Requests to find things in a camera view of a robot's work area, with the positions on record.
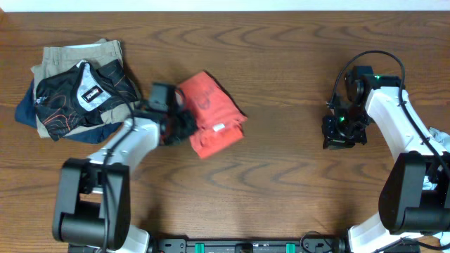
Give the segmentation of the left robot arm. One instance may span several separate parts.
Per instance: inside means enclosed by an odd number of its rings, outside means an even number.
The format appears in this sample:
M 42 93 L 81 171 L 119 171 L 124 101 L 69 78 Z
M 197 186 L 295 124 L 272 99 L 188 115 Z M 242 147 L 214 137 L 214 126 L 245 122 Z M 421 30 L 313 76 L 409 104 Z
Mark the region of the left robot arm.
M 160 145 L 179 143 L 197 129 L 188 109 L 137 110 L 97 152 L 66 160 L 60 171 L 53 238 L 96 252 L 145 252 L 149 235 L 131 226 L 130 176 Z

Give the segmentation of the red printed t-shirt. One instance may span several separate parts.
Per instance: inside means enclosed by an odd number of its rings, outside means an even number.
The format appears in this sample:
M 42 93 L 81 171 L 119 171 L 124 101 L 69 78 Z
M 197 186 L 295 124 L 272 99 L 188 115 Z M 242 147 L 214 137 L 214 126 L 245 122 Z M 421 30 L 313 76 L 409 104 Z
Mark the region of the red printed t-shirt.
M 210 157 L 244 137 L 242 124 L 247 117 L 208 73 L 197 73 L 179 88 L 195 118 L 198 130 L 189 139 L 200 158 Z

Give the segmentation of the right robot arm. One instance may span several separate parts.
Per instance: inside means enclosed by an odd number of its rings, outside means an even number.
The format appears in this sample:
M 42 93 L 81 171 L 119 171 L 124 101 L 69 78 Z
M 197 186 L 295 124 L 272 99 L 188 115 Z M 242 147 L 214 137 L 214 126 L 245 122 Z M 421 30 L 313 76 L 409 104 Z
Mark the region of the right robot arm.
M 424 235 L 449 231 L 449 151 L 426 129 L 409 102 L 400 77 L 359 74 L 345 77 L 347 100 L 333 94 L 323 118 L 323 148 L 366 144 L 375 123 L 394 166 L 378 199 L 378 211 L 352 226 L 341 250 L 415 250 Z

